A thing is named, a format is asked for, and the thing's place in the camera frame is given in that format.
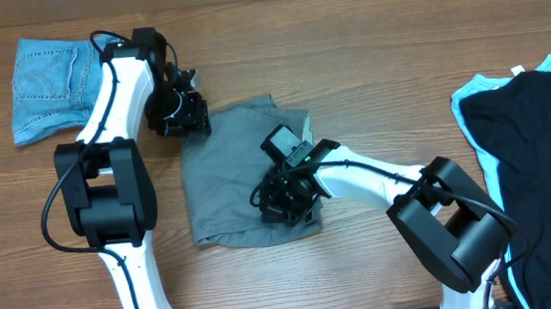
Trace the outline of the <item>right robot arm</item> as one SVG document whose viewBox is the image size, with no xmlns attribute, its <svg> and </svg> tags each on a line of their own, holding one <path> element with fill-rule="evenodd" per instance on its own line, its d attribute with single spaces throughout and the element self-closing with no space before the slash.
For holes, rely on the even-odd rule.
<svg viewBox="0 0 551 309">
<path fill-rule="evenodd" d="M 496 309 L 493 281 L 516 226 L 455 161 L 392 164 L 327 139 L 313 146 L 284 125 L 261 148 L 273 165 L 249 201 L 264 222 L 306 222 L 323 197 L 373 206 L 443 285 L 439 309 Z"/>
</svg>

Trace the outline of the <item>grey cotton shorts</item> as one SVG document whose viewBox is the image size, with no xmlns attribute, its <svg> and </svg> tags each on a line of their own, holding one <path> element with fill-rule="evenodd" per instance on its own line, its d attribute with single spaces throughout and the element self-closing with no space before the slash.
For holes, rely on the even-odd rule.
<svg viewBox="0 0 551 309">
<path fill-rule="evenodd" d="M 306 222 L 266 223 L 249 196 L 273 165 L 260 148 L 280 124 L 299 139 L 313 140 L 306 109 L 276 106 L 270 95 L 234 104 L 209 115 L 211 134 L 181 140 L 181 181 L 194 243 L 263 248 L 315 235 L 323 228 L 322 202 Z"/>
</svg>

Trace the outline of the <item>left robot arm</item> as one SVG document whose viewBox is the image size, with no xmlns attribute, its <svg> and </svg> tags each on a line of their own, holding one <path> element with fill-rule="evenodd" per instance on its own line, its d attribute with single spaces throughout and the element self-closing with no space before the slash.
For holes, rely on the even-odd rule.
<svg viewBox="0 0 551 309">
<path fill-rule="evenodd" d="M 47 201 L 64 199 L 73 231 L 87 240 L 83 252 L 108 267 L 123 309 L 173 309 L 154 258 L 158 205 L 140 124 L 163 138 L 211 132 L 197 73 L 170 60 L 173 51 L 152 27 L 99 48 L 102 85 L 90 119 L 54 154 L 58 180 Z"/>
</svg>

